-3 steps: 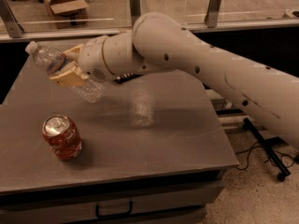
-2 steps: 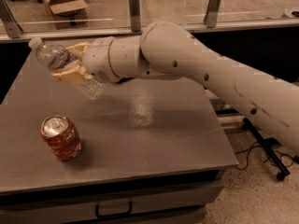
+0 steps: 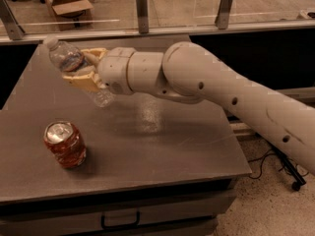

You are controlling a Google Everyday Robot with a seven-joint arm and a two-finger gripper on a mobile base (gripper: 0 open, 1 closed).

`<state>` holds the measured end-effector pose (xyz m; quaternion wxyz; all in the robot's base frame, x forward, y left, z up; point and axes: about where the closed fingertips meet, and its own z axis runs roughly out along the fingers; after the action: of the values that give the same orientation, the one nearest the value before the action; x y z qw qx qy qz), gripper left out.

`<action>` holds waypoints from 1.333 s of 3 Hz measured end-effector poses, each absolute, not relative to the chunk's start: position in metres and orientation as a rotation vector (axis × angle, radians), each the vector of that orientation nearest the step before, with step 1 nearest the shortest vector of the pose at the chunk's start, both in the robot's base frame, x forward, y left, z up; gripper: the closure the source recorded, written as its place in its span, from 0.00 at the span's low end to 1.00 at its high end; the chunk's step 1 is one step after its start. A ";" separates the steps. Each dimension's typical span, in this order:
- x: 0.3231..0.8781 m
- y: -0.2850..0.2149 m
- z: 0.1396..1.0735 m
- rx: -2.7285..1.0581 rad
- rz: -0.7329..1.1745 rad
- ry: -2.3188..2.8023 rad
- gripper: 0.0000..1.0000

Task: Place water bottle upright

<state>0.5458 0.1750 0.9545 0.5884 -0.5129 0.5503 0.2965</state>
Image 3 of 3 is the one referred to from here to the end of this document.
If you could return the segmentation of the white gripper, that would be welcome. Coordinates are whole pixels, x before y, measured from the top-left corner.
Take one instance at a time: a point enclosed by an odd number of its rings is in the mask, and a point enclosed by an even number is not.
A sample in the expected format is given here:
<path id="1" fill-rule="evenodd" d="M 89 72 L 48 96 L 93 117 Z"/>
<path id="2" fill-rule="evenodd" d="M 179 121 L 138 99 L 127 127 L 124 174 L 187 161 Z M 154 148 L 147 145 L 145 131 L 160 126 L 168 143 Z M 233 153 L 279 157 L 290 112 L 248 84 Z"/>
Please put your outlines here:
<path id="1" fill-rule="evenodd" d="M 114 94 L 132 94 L 128 84 L 128 63 L 136 52 L 131 47 L 116 47 L 111 50 L 106 48 L 82 49 L 86 59 L 95 67 L 98 74 L 89 72 L 85 75 L 63 75 L 64 81 L 71 86 L 85 91 L 98 92 L 105 86 Z"/>

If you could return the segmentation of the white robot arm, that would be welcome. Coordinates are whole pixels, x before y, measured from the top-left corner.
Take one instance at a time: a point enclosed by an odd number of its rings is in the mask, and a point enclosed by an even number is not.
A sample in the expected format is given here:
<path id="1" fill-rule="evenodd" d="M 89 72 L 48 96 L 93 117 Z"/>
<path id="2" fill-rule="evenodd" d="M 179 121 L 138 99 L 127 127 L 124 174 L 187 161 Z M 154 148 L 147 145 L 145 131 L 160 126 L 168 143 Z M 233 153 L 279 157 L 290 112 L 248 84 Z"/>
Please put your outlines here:
<path id="1" fill-rule="evenodd" d="M 165 52 L 117 47 L 102 57 L 86 55 L 89 68 L 64 72 L 81 89 L 104 85 L 114 94 L 147 93 L 181 103 L 213 102 L 315 174 L 315 109 L 266 88 L 233 71 L 192 42 L 178 42 Z"/>

